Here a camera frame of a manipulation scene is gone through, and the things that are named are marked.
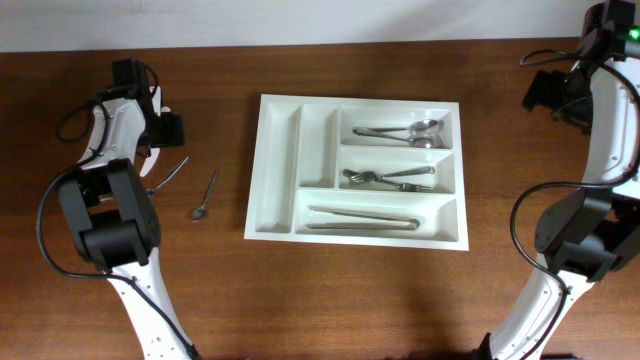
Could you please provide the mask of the pink plastic knife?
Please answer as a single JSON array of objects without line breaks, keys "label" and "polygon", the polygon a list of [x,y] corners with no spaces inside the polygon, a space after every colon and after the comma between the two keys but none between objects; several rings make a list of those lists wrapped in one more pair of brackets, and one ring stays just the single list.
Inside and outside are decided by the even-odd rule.
[{"label": "pink plastic knife", "polygon": [[164,134],[167,125],[166,116],[171,112],[168,106],[161,106],[157,119],[153,122],[152,129],[145,128],[140,136],[140,141],[147,146],[147,153],[140,170],[140,176],[145,177],[154,167],[162,147],[167,143]]}]

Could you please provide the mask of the small teaspoon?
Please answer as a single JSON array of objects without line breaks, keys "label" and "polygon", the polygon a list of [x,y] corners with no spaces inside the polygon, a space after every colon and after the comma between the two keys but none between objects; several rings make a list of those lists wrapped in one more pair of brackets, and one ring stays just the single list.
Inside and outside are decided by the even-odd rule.
[{"label": "small teaspoon", "polygon": [[162,187],[164,187],[180,170],[181,168],[189,161],[190,157],[186,156],[183,160],[181,160],[173,169],[169,171],[169,173],[164,177],[164,179],[155,187],[147,188],[146,194],[149,198],[154,198],[157,193],[160,191]]},{"label": "small teaspoon", "polygon": [[211,177],[211,180],[208,184],[208,187],[206,189],[206,192],[203,196],[202,202],[201,204],[194,208],[192,210],[192,221],[193,222],[199,222],[202,219],[204,219],[207,216],[207,204],[209,202],[209,199],[211,197],[211,194],[213,193],[213,190],[215,188],[216,185],[216,181],[219,175],[219,169],[216,168],[213,172],[213,175]]}]

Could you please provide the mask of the steel tablespoon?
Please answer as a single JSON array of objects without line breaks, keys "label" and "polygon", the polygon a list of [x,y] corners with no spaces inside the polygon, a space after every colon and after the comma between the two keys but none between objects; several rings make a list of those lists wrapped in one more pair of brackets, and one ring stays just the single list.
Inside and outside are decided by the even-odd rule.
[{"label": "steel tablespoon", "polygon": [[411,147],[416,147],[416,148],[442,148],[444,145],[442,139],[435,135],[402,138],[402,137],[388,135],[382,132],[374,131],[370,128],[365,128],[365,127],[355,127],[352,129],[352,133],[358,136],[367,136],[367,137],[401,141],[401,142],[407,143]]},{"label": "steel tablespoon", "polygon": [[381,133],[407,132],[411,136],[426,136],[437,134],[442,130],[443,125],[442,120],[425,119],[416,121],[406,127],[373,128],[373,131]]}]

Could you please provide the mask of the steel fork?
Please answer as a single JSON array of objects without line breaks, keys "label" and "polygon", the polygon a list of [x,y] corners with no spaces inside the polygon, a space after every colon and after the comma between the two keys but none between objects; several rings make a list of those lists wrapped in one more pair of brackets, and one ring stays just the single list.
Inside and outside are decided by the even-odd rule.
[{"label": "steel fork", "polygon": [[344,169],[342,171],[342,175],[347,178],[347,182],[351,185],[363,185],[365,183],[380,183],[380,184],[392,186],[401,192],[430,192],[433,190],[432,187],[425,186],[425,185],[387,180],[382,175],[373,171],[356,172],[353,170]]},{"label": "steel fork", "polygon": [[434,174],[435,168],[432,166],[421,166],[413,169],[402,170],[391,173],[380,174],[375,171],[363,171],[356,172],[350,169],[343,169],[342,175],[348,179],[348,182],[351,184],[361,184],[367,182],[375,182],[381,179],[391,178],[391,177],[404,177],[404,176],[413,176],[413,175],[426,175],[426,174]]}]

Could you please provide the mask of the long metal tongs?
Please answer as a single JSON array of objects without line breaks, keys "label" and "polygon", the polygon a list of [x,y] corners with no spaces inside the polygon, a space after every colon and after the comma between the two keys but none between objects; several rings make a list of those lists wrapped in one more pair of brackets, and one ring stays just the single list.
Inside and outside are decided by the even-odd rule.
[{"label": "long metal tongs", "polygon": [[342,218],[365,219],[365,222],[333,221],[306,224],[307,228],[315,230],[416,230],[421,226],[421,222],[418,219],[406,216],[317,206],[311,206],[310,210]]}]

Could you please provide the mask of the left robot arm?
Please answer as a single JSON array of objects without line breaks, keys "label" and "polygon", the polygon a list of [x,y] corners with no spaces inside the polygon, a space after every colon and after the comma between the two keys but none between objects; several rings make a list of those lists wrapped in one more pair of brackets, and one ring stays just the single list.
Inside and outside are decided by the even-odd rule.
[{"label": "left robot arm", "polygon": [[79,256],[120,297],[147,359],[197,359],[159,264],[161,229],[142,184],[160,149],[184,144],[179,115],[164,111],[156,74],[117,60],[113,83],[88,104],[94,119],[79,163],[53,182]]}]

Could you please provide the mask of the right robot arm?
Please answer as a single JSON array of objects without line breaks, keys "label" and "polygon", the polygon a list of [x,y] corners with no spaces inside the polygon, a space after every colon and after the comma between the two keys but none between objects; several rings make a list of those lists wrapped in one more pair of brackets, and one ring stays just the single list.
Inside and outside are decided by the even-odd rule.
[{"label": "right robot arm", "polygon": [[606,0],[584,16],[579,46],[569,53],[537,50],[523,67],[570,61],[568,72],[539,71],[522,105],[541,106],[589,135],[581,181],[524,191],[570,194],[540,216],[533,271],[509,317],[483,338],[473,359],[540,359],[575,301],[639,254],[639,21],[632,1]]}]

